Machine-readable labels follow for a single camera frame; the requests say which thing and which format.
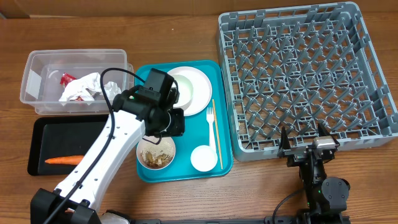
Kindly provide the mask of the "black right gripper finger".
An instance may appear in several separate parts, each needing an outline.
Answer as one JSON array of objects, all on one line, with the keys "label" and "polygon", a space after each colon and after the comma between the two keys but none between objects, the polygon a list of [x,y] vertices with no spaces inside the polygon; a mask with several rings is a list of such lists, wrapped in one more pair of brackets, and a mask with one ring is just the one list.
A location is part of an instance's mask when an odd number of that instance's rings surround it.
[{"label": "black right gripper finger", "polygon": [[285,127],[283,127],[281,131],[280,148],[283,150],[291,150],[289,138]]},{"label": "black right gripper finger", "polygon": [[322,123],[318,123],[317,130],[319,137],[330,136],[329,131],[326,129],[326,127],[324,127]]}]

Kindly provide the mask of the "pink bowl with food scraps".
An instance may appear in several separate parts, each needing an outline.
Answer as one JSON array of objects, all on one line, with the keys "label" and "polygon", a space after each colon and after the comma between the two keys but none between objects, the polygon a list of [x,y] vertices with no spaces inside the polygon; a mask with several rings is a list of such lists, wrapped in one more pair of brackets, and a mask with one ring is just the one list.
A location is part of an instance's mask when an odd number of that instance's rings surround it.
[{"label": "pink bowl with food scraps", "polygon": [[174,140],[170,137],[159,138],[144,136],[136,147],[137,160],[144,168],[161,170],[172,163],[176,155]]}]

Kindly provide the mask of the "foil wrapper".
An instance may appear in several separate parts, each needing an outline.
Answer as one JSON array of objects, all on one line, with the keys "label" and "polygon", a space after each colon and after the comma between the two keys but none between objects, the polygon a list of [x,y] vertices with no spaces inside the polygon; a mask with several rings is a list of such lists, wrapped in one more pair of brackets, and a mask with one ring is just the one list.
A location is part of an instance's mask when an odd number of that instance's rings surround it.
[{"label": "foil wrapper", "polygon": [[104,90],[109,101],[114,100],[116,95],[121,94],[121,89],[115,82],[107,82],[104,86]]}]

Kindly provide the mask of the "white napkin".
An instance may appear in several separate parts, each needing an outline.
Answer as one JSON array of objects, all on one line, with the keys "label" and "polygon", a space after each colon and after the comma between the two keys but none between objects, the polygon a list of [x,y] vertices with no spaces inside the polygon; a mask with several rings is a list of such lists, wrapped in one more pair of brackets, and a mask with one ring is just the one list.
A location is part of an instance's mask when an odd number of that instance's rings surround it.
[{"label": "white napkin", "polygon": [[80,95],[83,101],[94,101],[94,96],[101,93],[100,74],[98,72],[90,73],[81,78],[70,82],[67,85],[67,90],[74,93],[76,96]]}]

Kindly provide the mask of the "orange carrot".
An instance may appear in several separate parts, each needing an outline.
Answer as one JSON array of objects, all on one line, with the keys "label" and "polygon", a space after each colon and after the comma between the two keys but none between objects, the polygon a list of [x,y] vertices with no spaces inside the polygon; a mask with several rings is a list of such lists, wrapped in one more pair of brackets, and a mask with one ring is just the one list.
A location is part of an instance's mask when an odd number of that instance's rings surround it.
[{"label": "orange carrot", "polygon": [[60,164],[60,165],[71,165],[77,166],[82,160],[84,156],[65,156],[65,157],[54,157],[50,159],[46,159],[46,164]]}]

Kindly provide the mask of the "red wrapper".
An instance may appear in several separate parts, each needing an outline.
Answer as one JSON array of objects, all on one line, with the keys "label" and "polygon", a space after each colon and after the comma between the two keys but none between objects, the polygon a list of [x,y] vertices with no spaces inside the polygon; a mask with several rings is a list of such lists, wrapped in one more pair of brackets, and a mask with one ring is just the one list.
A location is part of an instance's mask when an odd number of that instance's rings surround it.
[{"label": "red wrapper", "polygon": [[76,80],[76,78],[68,73],[63,73],[60,84],[64,88],[64,92],[62,93],[59,101],[83,101],[83,98],[80,95],[75,95],[74,93],[70,93],[69,90],[67,90],[67,85]]}]

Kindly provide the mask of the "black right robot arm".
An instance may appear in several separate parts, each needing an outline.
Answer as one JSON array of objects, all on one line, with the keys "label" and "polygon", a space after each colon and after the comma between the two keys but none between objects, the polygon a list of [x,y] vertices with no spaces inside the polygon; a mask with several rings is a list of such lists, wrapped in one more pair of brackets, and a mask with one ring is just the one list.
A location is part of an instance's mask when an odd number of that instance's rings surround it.
[{"label": "black right robot arm", "polygon": [[[311,145],[304,149],[291,149],[287,131],[282,128],[277,156],[287,159],[288,167],[298,167],[303,188],[286,196],[274,209],[271,222],[279,223],[349,223],[349,217],[342,212],[347,209],[350,184],[347,180],[328,177],[324,164],[335,158],[335,152],[340,143],[326,130],[324,125],[318,124],[318,136]],[[279,208],[288,199],[305,192],[307,208],[297,211],[292,217],[277,217]]]}]

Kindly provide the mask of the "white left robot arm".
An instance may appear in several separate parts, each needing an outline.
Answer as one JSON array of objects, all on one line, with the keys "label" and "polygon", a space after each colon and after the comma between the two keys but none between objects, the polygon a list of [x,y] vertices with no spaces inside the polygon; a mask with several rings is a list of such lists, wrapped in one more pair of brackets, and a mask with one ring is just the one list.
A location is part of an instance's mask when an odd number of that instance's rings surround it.
[{"label": "white left robot arm", "polygon": [[145,136],[181,136],[178,90],[144,87],[123,91],[108,103],[110,114],[83,160],[53,191],[39,189],[30,203],[31,223],[132,223],[120,213],[98,215],[110,182],[131,149]]}]

